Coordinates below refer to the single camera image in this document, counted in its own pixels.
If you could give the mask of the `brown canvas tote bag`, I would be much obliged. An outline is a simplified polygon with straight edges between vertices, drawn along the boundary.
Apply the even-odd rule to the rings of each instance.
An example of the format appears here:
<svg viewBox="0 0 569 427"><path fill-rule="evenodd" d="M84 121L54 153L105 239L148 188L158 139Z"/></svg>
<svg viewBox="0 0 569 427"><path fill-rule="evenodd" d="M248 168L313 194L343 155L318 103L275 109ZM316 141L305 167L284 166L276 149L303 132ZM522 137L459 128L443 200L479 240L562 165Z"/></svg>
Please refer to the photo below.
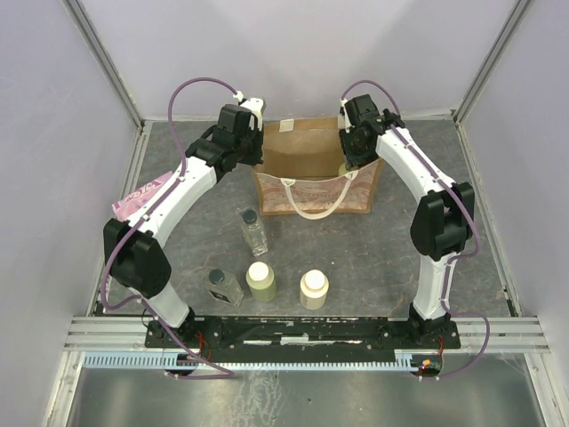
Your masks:
<svg viewBox="0 0 569 427"><path fill-rule="evenodd" d="M377 159L339 176L344 163L338 117L284 119L264 124L262 163L253 168L265 216L368 214L385 162Z"/></svg>

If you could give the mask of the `yellow-green pump lotion bottle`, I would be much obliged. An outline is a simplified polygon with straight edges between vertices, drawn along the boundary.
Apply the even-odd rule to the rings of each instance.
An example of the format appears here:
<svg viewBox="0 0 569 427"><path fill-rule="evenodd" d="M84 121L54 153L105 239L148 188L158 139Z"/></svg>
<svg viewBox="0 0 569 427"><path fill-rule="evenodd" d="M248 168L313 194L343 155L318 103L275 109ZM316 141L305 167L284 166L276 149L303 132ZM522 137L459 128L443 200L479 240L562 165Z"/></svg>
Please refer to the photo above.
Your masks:
<svg viewBox="0 0 569 427"><path fill-rule="evenodd" d="M338 175L342 176L345 175L346 173L349 172L349 169L347 168L345 163L342 163L338 169Z"/></svg>

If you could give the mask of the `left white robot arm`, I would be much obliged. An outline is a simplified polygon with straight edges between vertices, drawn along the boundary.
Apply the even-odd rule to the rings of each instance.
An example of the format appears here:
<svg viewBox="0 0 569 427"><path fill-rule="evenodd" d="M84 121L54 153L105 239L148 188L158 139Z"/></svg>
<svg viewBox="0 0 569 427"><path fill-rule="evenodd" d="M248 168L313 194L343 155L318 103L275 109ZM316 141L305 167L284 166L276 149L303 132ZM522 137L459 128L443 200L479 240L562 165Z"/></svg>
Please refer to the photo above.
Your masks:
<svg viewBox="0 0 569 427"><path fill-rule="evenodd" d="M105 277L147 304L167 324L164 334L177 347L195 340L196 326L189 320L192 309L170 282L165 243L190 207L236 165L261 163L264 109L262 98L223 106L217 124L183 151L166 184L127 219L111 219L103 228Z"/></svg>

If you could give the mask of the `cream bottle white cap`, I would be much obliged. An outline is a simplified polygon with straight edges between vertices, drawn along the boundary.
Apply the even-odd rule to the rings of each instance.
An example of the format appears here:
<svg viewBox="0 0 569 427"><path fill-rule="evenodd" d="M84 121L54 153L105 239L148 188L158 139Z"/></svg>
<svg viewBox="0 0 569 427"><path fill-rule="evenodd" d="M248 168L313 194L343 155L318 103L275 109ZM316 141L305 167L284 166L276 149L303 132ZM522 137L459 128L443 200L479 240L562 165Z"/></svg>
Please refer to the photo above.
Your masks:
<svg viewBox="0 0 569 427"><path fill-rule="evenodd" d="M300 301L308 310L318 310L325 304L329 280L321 270L310 270L301 277Z"/></svg>

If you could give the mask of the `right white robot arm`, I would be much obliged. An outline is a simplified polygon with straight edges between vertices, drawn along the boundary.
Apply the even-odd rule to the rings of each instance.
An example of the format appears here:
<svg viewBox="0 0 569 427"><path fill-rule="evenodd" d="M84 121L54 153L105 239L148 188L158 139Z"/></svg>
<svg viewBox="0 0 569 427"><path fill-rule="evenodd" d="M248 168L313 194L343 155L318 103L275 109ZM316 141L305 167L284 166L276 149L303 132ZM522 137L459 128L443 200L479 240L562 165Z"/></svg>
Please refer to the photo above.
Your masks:
<svg viewBox="0 0 569 427"><path fill-rule="evenodd" d="M416 347L430 346L450 322L448 294L454 263L468 240L479 239L474 225L475 191L442 172L414 141L401 117L379 110L370 95L341 100L339 136L349 170L381 159L411 191L417 208L410 228L420 254L417 293L406 334Z"/></svg>

